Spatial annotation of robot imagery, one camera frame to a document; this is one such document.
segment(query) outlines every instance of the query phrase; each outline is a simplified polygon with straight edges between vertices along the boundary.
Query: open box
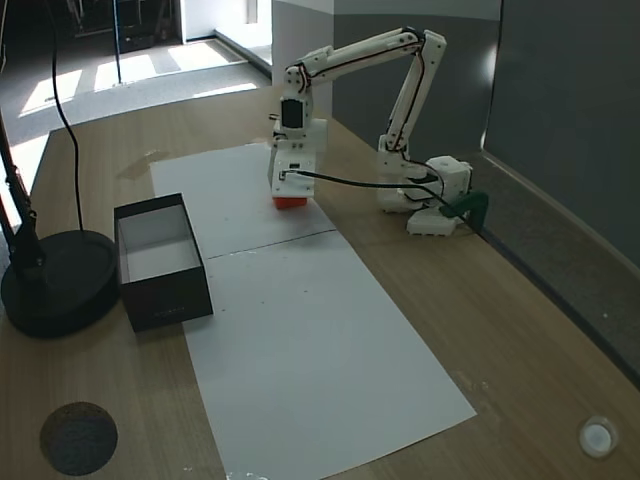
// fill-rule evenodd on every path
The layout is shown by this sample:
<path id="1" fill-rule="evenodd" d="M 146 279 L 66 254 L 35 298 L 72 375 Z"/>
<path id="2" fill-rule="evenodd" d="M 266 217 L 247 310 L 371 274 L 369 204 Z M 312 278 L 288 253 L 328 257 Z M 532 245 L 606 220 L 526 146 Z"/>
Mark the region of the open box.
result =
<path id="1" fill-rule="evenodd" d="M 117 207 L 114 221 L 118 281 L 134 331 L 213 313 L 181 194 Z"/>

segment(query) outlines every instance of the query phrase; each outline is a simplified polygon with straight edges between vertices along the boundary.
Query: red object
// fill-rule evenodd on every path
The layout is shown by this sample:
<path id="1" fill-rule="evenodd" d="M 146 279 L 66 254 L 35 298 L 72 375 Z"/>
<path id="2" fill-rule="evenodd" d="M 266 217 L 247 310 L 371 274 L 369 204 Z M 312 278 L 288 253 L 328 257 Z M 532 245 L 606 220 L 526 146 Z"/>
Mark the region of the red object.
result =
<path id="1" fill-rule="evenodd" d="M 273 197 L 273 204 L 276 206 L 278 210 L 282 210 L 283 208 L 293 208 L 293 207 L 304 207 L 307 204 L 306 197 Z"/>

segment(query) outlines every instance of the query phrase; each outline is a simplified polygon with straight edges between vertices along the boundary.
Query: black cable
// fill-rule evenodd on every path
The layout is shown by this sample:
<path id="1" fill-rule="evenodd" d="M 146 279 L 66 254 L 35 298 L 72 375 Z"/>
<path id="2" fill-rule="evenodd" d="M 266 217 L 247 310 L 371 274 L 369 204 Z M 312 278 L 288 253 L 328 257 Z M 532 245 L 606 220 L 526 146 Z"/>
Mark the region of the black cable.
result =
<path id="1" fill-rule="evenodd" d="M 484 240 L 484 237 L 482 236 L 482 232 L 476 230 L 471 223 L 469 222 L 469 220 L 467 219 L 467 217 L 464 216 L 464 214 L 459 213 L 449 202 L 447 202 L 444 198 L 442 198 L 440 195 L 438 195 L 437 193 L 435 193 L 433 190 L 431 190 L 428 187 L 425 187 L 424 185 L 417 185 L 417 184 L 411 184 L 411 183 L 371 183 L 371 182 L 357 182 L 355 180 L 347 180 L 346 178 L 339 178 L 339 177 L 332 177 L 330 175 L 324 175 L 322 173 L 315 173 L 315 172 L 307 172 L 305 170 L 284 170 L 282 172 L 282 174 L 287 175 L 289 173 L 295 173 L 297 175 L 302 175 L 303 177 L 310 177 L 310 178 L 317 178 L 319 180 L 326 180 L 328 182 L 334 182 L 334 183 L 340 183 L 342 185 L 349 185 L 351 187 L 362 187 L 362 188 L 388 188 L 388 189 L 406 189 L 406 188 L 415 188 L 418 190 L 422 190 L 424 192 L 427 192 L 428 194 L 432 195 L 436 200 L 438 200 L 440 203 L 442 203 L 445 207 L 447 207 L 449 210 L 451 210 L 456 217 L 458 217 L 460 220 L 462 220 L 464 222 L 465 225 L 467 225 L 471 231 L 473 233 L 475 233 L 476 235 L 478 235 L 480 238 L 482 238 Z"/>
<path id="2" fill-rule="evenodd" d="M 411 105 L 409 106 L 409 110 L 407 111 L 407 116 L 405 117 L 404 122 L 402 122 L 402 128 L 398 132 L 398 137 L 396 138 L 396 141 L 393 144 L 393 148 L 391 149 L 391 151 L 397 151 L 397 149 L 398 149 L 398 144 L 400 143 L 400 139 L 402 138 L 404 127 L 407 124 L 407 122 L 409 121 L 409 117 L 411 116 L 411 112 L 413 111 L 413 107 L 415 106 L 416 100 L 418 99 L 418 92 L 420 91 L 420 87 L 422 86 L 422 81 L 424 80 L 424 73 L 425 73 L 427 68 L 424 65 L 424 58 L 422 58 L 422 50 L 423 49 L 424 49 L 424 44 L 422 45 L 422 48 L 415 54 L 416 58 L 420 61 L 420 67 L 421 67 L 420 68 L 420 79 L 418 80 L 418 85 L 417 85 L 415 91 L 413 92 L 413 98 L 411 99 Z"/>
<path id="3" fill-rule="evenodd" d="M 416 162 L 415 160 L 411 160 L 410 158 L 407 158 L 406 152 L 405 150 L 400 150 L 400 155 L 402 156 L 402 159 L 407 162 L 407 163 L 413 163 L 415 165 L 420 165 L 421 167 L 425 167 L 427 169 L 427 171 L 431 171 L 433 172 L 433 174 L 438 177 L 438 182 L 440 182 L 440 196 L 444 195 L 444 179 L 442 178 L 442 175 L 440 175 L 440 172 L 438 172 L 435 168 L 430 167 L 429 165 L 427 165 L 427 163 L 424 162 Z"/>
<path id="4" fill-rule="evenodd" d="M 76 190 L 76 209 L 78 211 L 78 226 L 80 227 L 80 231 L 84 231 L 84 222 L 82 221 L 82 207 L 80 206 L 80 181 L 79 181 L 79 157 L 80 157 L 80 149 L 78 147 L 78 139 L 76 138 L 73 130 L 71 129 L 71 125 L 69 125 L 69 121 L 62 110 L 62 105 L 60 104 L 60 95 L 58 94 L 58 32 L 56 31 L 56 21 L 53 16 L 53 12 L 51 10 L 51 6 L 49 5 L 48 0 L 42 0 L 47 13 L 49 14 L 49 20 L 51 22 L 51 30 L 53 32 L 53 50 L 51 55 L 51 81 L 53 82 L 53 97 L 56 101 L 56 108 L 58 109 L 58 115 L 60 116 L 60 120 L 64 123 L 64 127 L 69 133 L 71 137 L 71 141 L 73 142 L 73 151 L 74 151 L 74 168 L 75 168 L 75 190 Z"/>
<path id="5" fill-rule="evenodd" d="M 300 65 L 298 65 L 298 72 L 302 77 L 302 87 L 300 87 L 300 90 L 298 90 L 298 93 L 302 93 L 306 91 L 308 87 L 311 86 L 311 83 L 309 81 L 309 77 L 307 74 L 307 67 L 304 65 L 304 63 L 301 63 Z"/>
<path id="6" fill-rule="evenodd" d="M 423 42 L 420 42 L 420 41 L 407 43 L 407 44 L 403 44 L 403 45 L 400 45 L 400 46 L 395 47 L 395 48 L 390 48 L 389 50 L 384 50 L 382 52 L 376 52 L 376 53 L 372 53 L 371 55 L 365 55 L 363 57 L 354 58 L 353 60 L 347 60 L 346 62 L 340 63 L 338 65 L 333 65 L 331 67 L 325 68 L 324 70 L 320 70 L 320 71 L 316 72 L 315 74 L 311 75 L 310 78 L 313 79 L 313 78 L 317 77 L 318 75 L 322 75 L 323 73 L 327 73 L 327 72 L 329 72 L 331 70 L 335 70 L 336 68 L 344 67 L 345 65 L 351 65 L 352 63 L 357 63 L 357 62 L 361 62 L 363 60 L 368 60 L 370 58 L 374 58 L 374 57 L 377 57 L 379 55 L 383 55 L 385 53 L 393 52 L 395 50 L 401 50 L 403 48 L 411 48 L 411 47 L 413 47 L 415 45 L 420 45 L 421 43 L 424 44 Z"/>

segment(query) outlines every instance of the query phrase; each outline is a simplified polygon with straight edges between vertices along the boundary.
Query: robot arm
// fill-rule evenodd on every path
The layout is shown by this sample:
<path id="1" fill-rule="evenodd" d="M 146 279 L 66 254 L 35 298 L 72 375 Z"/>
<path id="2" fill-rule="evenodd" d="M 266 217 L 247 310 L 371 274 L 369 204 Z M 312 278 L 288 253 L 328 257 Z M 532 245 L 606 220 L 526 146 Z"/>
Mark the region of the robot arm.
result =
<path id="1" fill-rule="evenodd" d="M 437 33 L 421 33 L 404 28 L 338 50 L 329 46 L 307 54 L 285 72 L 279 132 L 288 138 L 301 138 L 304 131 L 310 128 L 313 119 L 312 86 L 331 82 L 356 70 L 413 55 L 415 58 L 385 133 L 387 149 L 402 150 L 429 93 L 446 46 L 444 37 Z"/>
<path id="2" fill-rule="evenodd" d="M 468 164 L 452 157 L 438 157 L 419 163 L 410 160 L 408 152 L 409 137 L 446 45 L 444 37 L 437 33 L 402 28 L 338 50 L 331 46 L 321 48 L 289 66 L 285 71 L 281 112 L 274 126 L 274 145 L 269 168 L 273 197 L 313 196 L 313 177 L 289 175 L 295 171 L 316 172 L 326 150 L 326 120 L 313 118 L 313 87 L 407 55 L 412 55 L 414 59 L 391 111 L 387 129 L 378 144 L 379 179 L 387 184 L 420 183 L 432 191 L 438 191 L 440 198 L 448 202 L 466 195 L 471 180 L 471 168 Z M 378 203 L 388 212 L 420 210 L 412 216 L 413 224 L 412 220 L 409 222 L 408 229 L 412 233 L 446 235 L 459 222 L 459 219 L 435 218 L 437 214 L 431 215 L 435 210 L 425 209 L 425 204 L 433 199 L 426 190 L 380 189 L 377 198 Z M 424 227 L 424 222 L 420 219 L 427 215 L 431 217 Z M 416 222 L 421 225 L 411 227 Z"/>

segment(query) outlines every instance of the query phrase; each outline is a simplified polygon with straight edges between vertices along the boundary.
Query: black lamp base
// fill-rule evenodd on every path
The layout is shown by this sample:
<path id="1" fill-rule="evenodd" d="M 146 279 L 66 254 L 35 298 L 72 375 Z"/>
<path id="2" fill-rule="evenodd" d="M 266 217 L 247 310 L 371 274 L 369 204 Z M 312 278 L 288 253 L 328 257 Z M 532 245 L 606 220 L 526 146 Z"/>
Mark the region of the black lamp base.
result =
<path id="1" fill-rule="evenodd" d="M 58 233 L 40 243 L 47 255 L 42 284 L 19 281 L 12 266 L 2 278 L 9 321 L 31 337 L 52 338 L 102 318 L 119 297 L 115 244 L 86 230 Z"/>

